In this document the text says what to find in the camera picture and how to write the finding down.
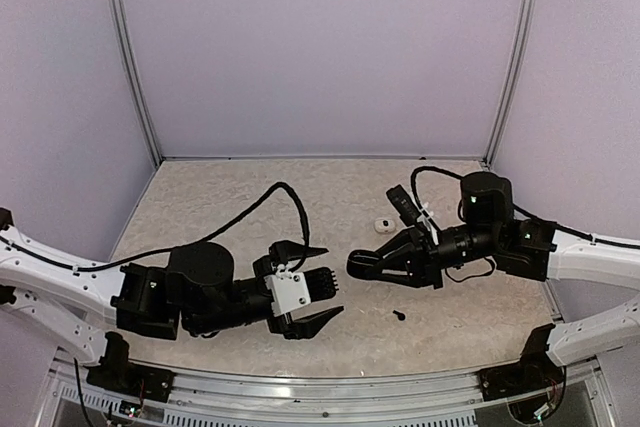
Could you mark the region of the white earbud charging case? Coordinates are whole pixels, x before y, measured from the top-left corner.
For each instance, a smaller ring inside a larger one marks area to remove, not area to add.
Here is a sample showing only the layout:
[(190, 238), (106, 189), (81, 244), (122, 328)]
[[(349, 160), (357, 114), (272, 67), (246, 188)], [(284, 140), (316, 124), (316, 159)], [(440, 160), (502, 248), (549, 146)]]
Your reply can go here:
[(390, 234), (396, 230), (396, 224), (392, 219), (378, 218), (374, 221), (374, 230), (379, 234)]

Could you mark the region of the black earbud charging case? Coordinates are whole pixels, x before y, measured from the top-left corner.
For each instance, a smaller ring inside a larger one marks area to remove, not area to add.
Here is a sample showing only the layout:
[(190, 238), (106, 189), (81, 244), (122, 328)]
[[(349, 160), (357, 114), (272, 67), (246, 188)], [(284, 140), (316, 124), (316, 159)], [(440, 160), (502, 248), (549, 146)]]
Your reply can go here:
[(346, 272), (357, 280), (383, 281), (382, 271), (378, 267), (382, 259), (383, 257), (375, 251), (354, 250), (347, 258)]

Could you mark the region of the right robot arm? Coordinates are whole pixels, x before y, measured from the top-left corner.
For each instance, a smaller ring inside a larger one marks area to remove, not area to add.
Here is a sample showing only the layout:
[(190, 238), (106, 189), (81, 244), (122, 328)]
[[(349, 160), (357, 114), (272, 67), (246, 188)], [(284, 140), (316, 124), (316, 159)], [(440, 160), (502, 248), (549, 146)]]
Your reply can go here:
[[(387, 197), (405, 227), (374, 251), (354, 250), (347, 273), (359, 280), (413, 288), (442, 287), (452, 268), (484, 259), (493, 270), (545, 282), (583, 280), (639, 288), (639, 244), (588, 234), (537, 217), (513, 201), (511, 182), (492, 172), (457, 175), (460, 225), (439, 228), (415, 188)], [(639, 299), (570, 323), (534, 329), (511, 380), (523, 391), (564, 367), (639, 340)]]

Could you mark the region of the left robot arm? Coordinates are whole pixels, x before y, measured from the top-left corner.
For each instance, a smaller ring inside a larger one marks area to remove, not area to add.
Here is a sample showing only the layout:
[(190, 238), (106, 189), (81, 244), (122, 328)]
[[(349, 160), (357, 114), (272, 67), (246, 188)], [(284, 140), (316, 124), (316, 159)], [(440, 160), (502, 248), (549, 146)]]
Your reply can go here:
[(1, 308), (41, 329), (80, 364), (100, 365), (102, 377), (127, 392), (140, 371), (127, 359), (124, 331), (174, 341), (180, 331), (212, 338), (264, 322), (286, 340), (314, 338), (343, 307), (294, 314), (335, 297), (337, 279), (328, 267), (302, 272), (295, 264), (325, 252), (279, 241), (255, 261), (253, 276), (240, 280), (231, 253), (212, 242), (170, 249), (163, 267), (138, 259), (109, 265), (33, 240), (2, 209)]

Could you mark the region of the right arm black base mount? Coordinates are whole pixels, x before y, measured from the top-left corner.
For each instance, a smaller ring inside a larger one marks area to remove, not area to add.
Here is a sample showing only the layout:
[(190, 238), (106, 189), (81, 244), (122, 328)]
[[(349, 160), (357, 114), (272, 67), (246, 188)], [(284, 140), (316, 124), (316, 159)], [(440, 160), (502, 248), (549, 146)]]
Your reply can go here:
[(548, 356), (549, 336), (554, 327), (554, 324), (536, 327), (516, 362), (478, 371), (484, 401), (519, 396), (566, 381), (566, 368), (557, 366)]

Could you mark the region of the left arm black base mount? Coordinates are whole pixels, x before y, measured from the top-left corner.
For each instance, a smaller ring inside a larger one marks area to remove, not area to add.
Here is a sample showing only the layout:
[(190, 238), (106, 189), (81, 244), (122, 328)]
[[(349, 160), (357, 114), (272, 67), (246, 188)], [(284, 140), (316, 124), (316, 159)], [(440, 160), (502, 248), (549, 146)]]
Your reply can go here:
[(89, 367), (89, 385), (141, 400), (167, 403), (175, 373), (129, 360), (129, 344), (116, 332), (105, 334), (106, 348), (97, 366)]

